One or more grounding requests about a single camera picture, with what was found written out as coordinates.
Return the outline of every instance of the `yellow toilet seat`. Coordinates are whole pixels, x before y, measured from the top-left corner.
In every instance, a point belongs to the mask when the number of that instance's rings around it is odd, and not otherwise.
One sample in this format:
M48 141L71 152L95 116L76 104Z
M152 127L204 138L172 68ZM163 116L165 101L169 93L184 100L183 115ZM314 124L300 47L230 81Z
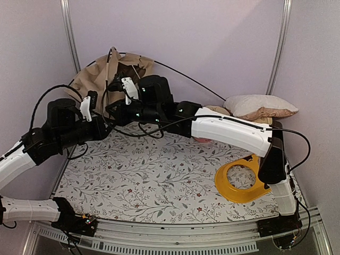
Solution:
M235 188L230 184L227 178L227 173L229 169L233 166L241 165L246 166L251 169L256 176L256 181L253 187L241 190ZM256 198L259 198L268 192L270 189L265 189L265 184L258 179L259 172L259 157L256 155L251 155L249 157L245 157L239 159L237 161L231 162L219 168L215 175L215 186L218 192L227 200L235 202L235 203L248 203Z

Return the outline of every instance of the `floral patterned surface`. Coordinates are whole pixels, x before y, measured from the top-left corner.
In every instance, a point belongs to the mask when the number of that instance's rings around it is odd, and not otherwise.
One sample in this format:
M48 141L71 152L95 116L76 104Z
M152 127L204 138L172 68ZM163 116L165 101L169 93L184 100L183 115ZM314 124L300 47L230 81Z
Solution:
M154 126L146 125L151 130ZM132 123L125 132L140 133ZM85 156L69 163L56 196L65 197L77 213L147 223L216 223L278 215L273 195L253 202L227 201L215 188L215 173L224 164L250 153L238 147L165 132L162 139L131 138L112 132L89 142ZM78 147L74 156L82 153ZM238 188L254 183L251 170L230 170Z

